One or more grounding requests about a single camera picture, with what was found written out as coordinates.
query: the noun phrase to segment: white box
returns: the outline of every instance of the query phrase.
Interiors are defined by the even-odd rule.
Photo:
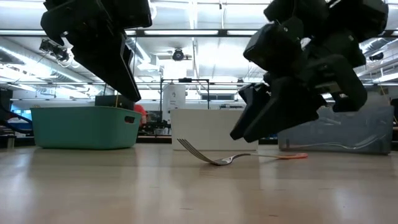
[[[258,141],[234,141],[229,133],[242,110],[189,110],[171,111],[173,149],[185,150],[177,138],[186,139],[200,151],[256,151]]]

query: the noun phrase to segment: teal plastic basket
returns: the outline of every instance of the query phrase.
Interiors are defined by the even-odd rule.
[[[137,140],[141,114],[108,106],[31,108],[37,146],[121,149]]]

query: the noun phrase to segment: clear plastic bin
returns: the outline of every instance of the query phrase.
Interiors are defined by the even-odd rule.
[[[354,113],[318,110],[320,119],[278,133],[283,151],[343,151],[389,154],[393,106],[367,107]]]

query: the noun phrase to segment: orange object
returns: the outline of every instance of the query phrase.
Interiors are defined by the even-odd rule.
[[[134,105],[134,111],[140,113],[142,115],[142,118],[146,118],[146,116],[147,116],[147,112],[145,111],[144,107],[141,106],[141,105],[135,104]],[[139,121],[139,126],[140,127],[142,126],[142,118]]]

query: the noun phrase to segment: fork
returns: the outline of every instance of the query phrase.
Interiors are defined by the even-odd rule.
[[[188,152],[193,154],[196,158],[208,162],[210,164],[216,165],[216,166],[227,166],[230,165],[234,159],[242,157],[242,156],[258,156],[258,157],[268,157],[268,158],[274,158],[274,159],[305,159],[308,157],[308,154],[306,153],[298,153],[296,155],[291,155],[291,156],[272,156],[272,155],[264,155],[264,154],[256,154],[256,153],[243,153],[243,154],[238,154],[235,156],[227,157],[224,159],[217,159],[215,161],[207,158],[205,155],[200,153],[198,149],[195,149],[186,139],[177,139],[177,141],[186,149]]]

